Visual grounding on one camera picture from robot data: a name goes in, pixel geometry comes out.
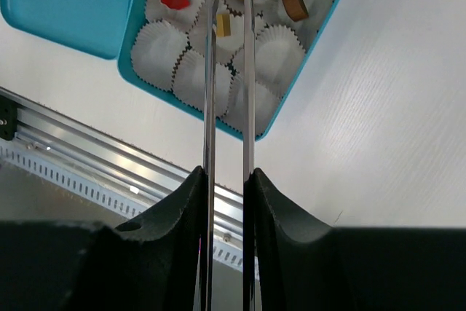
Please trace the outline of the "metal tongs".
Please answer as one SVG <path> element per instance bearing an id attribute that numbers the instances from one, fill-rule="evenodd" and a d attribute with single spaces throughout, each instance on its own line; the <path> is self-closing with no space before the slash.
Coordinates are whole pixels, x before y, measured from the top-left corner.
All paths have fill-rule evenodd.
<path id="1" fill-rule="evenodd" d="M 212 309 L 213 233 L 216 170 L 216 13 L 219 0 L 208 0 L 205 51 L 203 168 L 206 179 L 205 231 L 201 234 L 200 309 Z M 243 209 L 242 209 L 242 308 L 255 310 L 255 232 L 253 200 L 249 195 L 254 171 L 255 128 L 255 17 L 253 0 L 244 0 L 243 78 Z"/>

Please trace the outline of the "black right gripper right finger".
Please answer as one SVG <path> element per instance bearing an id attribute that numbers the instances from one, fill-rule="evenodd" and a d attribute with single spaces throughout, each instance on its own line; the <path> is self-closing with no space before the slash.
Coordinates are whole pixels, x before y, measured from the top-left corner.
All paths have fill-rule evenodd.
<path id="1" fill-rule="evenodd" d="M 264 310 L 463 310 L 465 231 L 332 227 L 255 169 L 256 251 Z"/>

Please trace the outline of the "brown oval chocolate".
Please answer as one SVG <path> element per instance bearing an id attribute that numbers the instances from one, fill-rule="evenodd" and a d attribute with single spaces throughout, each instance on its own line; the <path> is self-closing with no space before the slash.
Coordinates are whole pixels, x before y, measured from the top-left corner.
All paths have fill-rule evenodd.
<path id="1" fill-rule="evenodd" d="M 282 0 L 282 3 L 286 14 L 293 22 L 299 22 L 309 17 L 304 0 Z"/>

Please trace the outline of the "small tan cube chocolate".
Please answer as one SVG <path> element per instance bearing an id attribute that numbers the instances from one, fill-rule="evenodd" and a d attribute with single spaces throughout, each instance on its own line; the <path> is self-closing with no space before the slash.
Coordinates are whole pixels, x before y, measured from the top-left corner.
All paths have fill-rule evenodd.
<path id="1" fill-rule="evenodd" d="M 230 14 L 228 12 L 216 15 L 216 36 L 220 38 L 232 35 Z"/>

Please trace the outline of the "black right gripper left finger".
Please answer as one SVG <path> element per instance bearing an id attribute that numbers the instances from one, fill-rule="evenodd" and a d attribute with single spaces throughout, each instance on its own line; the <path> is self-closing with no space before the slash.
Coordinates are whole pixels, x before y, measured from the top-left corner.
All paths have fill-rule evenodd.
<path id="1" fill-rule="evenodd" d="M 99 221 L 3 221 L 3 310 L 191 310 L 205 171 L 109 227 Z"/>

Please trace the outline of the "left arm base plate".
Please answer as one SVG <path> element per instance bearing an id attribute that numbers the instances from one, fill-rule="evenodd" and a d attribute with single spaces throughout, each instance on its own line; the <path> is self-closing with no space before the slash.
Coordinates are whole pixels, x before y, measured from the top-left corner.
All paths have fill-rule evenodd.
<path id="1" fill-rule="evenodd" d="M 17 131 L 17 107 L 16 102 L 0 97 L 0 137 L 5 141 L 11 141 Z"/>

